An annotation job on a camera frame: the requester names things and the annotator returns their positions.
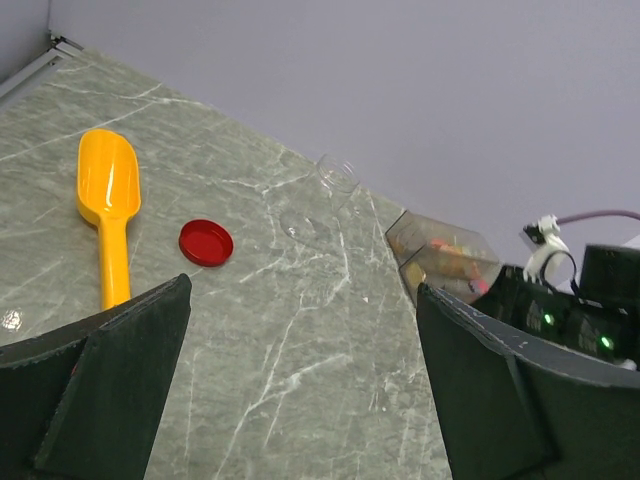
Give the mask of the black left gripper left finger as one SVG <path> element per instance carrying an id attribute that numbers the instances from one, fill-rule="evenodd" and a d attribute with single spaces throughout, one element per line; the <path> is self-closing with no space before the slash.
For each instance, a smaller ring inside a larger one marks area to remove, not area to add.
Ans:
<path id="1" fill-rule="evenodd" d="M 143 478 L 191 289 L 181 274 L 119 306 L 2 346 L 2 478 Z"/>

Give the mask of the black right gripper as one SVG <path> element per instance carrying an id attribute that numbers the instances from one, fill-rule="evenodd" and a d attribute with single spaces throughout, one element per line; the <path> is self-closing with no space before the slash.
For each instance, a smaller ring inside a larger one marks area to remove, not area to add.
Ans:
<path id="1" fill-rule="evenodd" d="M 505 265 L 480 312 L 549 342 L 622 368 L 639 366 L 639 251 L 590 244 L 569 293 Z"/>

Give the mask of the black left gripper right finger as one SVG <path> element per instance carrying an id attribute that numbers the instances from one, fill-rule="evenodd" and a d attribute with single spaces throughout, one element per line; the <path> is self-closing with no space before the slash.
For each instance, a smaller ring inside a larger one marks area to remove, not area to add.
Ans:
<path id="1" fill-rule="evenodd" d="M 638 372 L 426 284 L 416 323 L 453 478 L 638 478 Z"/>

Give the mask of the clear candy drawer box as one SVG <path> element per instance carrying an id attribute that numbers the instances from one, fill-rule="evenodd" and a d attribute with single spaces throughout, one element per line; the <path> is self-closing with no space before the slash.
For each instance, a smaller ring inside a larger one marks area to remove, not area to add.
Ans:
<path id="1" fill-rule="evenodd" d="M 425 283 L 470 304 L 487 293 L 501 262 L 478 232 L 408 210 L 385 232 L 413 303 Z"/>

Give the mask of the yellow plastic scoop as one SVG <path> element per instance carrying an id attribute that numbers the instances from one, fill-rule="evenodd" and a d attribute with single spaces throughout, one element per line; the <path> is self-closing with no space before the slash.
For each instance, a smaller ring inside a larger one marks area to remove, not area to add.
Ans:
<path id="1" fill-rule="evenodd" d="M 131 298 L 127 225 L 141 207 L 137 156 L 126 138 L 106 129 L 82 135 L 76 205 L 98 232 L 101 303 L 108 310 Z"/>

